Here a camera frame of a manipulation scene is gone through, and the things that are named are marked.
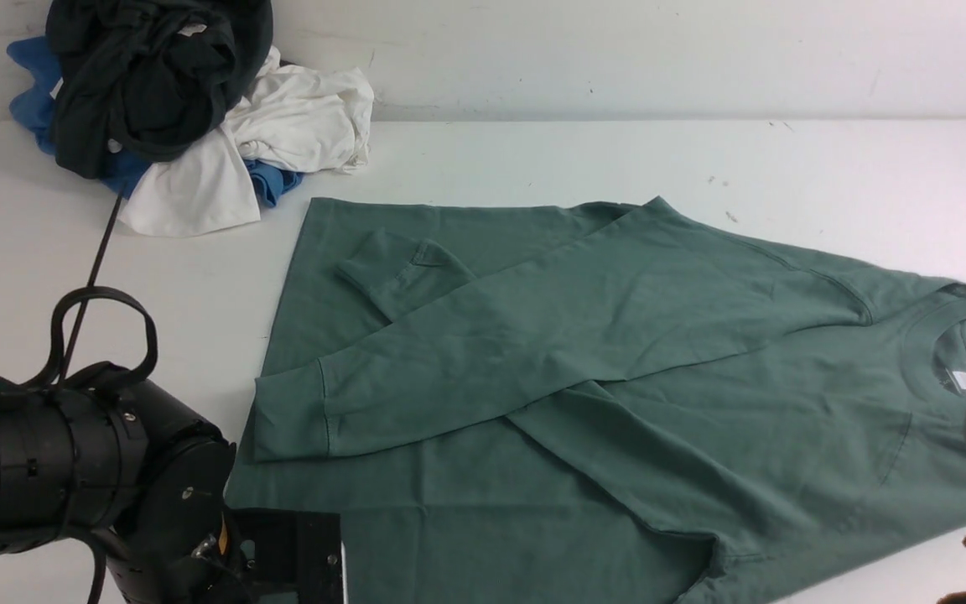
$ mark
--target blue clothing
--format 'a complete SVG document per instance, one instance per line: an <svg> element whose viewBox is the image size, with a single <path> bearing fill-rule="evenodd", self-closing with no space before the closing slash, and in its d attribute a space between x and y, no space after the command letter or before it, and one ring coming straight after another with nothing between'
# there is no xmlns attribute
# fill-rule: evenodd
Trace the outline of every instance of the blue clothing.
<svg viewBox="0 0 966 604"><path fill-rule="evenodd" d="M278 206L278 198L294 189L304 179L300 172L290 172L257 159L246 159L245 167L252 177L252 187L256 188L256 199L267 207Z"/></svg>
<svg viewBox="0 0 966 604"><path fill-rule="evenodd" d="M35 134L35 144L43 153L55 154L55 145L47 137L50 120L55 114L55 99L50 92L58 85L62 77L62 68L58 64L58 57L51 53L47 46L47 39L42 37L19 39L7 46L7 55L17 65L27 69L35 79L35 84L25 92L20 93L10 102L10 115L15 122L20 123L31 133ZM137 183L147 171L150 162L142 160L122 149L119 153L110 154L107 158L102 182L112 191L118 192L124 187L126 197L133 194Z"/></svg>
<svg viewBox="0 0 966 604"><path fill-rule="evenodd" d="M55 99L51 98L50 92L62 77L58 57L51 53L47 39L43 35L12 42L7 46L7 55L17 65L28 70L35 80L31 88L11 101L10 115L24 129L35 134L35 144L39 146L39 150L46 154L55 154L55 145L50 142L47 130L55 114ZM108 165L104 167L105 176L100 181L115 192L122 190L124 186L124 194L126 197L130 196L151 162L139 158L129 149L108 154L107 157ZM249 160L245 165L252 177L252 186L256 188L256 197L266 206L274 207L278 198L284 192L298 186L304 177L298 172L277 169L262 161Z"/></svg>

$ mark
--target pile of clothes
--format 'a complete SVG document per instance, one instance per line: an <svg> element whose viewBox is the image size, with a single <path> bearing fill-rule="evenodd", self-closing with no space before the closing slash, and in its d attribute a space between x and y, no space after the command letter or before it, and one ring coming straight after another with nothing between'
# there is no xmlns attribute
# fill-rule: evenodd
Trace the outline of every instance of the pile of clothes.
<svg viewBox="0 0 966 604"><path fill-rule="evenodd" d="M191 237L260 219L320 169L367 164L375 93L359 69L281 60L269 0L54 0L7 53L10 104L60 167L129 199L120 221Z"/></svg>

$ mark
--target white table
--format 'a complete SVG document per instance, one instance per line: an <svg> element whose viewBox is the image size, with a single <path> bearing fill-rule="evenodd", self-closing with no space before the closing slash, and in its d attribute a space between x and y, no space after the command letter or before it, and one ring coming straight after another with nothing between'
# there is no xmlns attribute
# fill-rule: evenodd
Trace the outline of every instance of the white table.
<svg viewBox="0 0 966 604"><path fill-rule="evenodd" d="M748 236L966 279L966 122L377 123L371 167L310 176L262 222L191 240L111 239L100 283L158 322L153 379L242 432L307 199L539 206L666 196ZM30 378L51 307L80 287L112 194L58 169L0 126L0 374ZM93 305L73 367L141 358L141 321ZM827 584L792 604L927 603L966 589L963 530ZM74 543L0 557L0 601L84 601L91 562ZM107 582L104 601L122 599Z"/></svg>

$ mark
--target sleeve cuff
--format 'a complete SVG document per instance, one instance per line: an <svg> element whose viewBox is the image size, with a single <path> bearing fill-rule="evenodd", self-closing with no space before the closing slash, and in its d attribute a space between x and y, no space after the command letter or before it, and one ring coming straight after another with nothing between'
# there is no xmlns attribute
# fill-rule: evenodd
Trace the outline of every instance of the sleeve cuff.
<svg viewBox="0 0 966 604"><path fill-rule="evenodd" d="M379 229L368 236L356 255L338 264L338 271L361 291L372 291L413 264L422 245L423 242Z"/></svg>
<svg viewBox="0 0 966 604"><path fill-rule="evenodd" d="M325 386L319 360L256 381L253 428L257 461L330 455Z"/></svg>

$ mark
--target green sweatshirt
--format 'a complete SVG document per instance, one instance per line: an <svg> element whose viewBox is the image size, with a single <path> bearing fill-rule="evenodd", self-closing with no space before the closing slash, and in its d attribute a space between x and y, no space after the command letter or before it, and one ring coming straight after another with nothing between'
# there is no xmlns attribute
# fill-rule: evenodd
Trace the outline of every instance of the green sweatshirt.
<svg viewBox="0 0 966 604"><path fill-rule="evenodd" d="M661 199L315 200L269 346L230 502L367 509L353 601L766 603L966 523L966 287Z"/></svg>

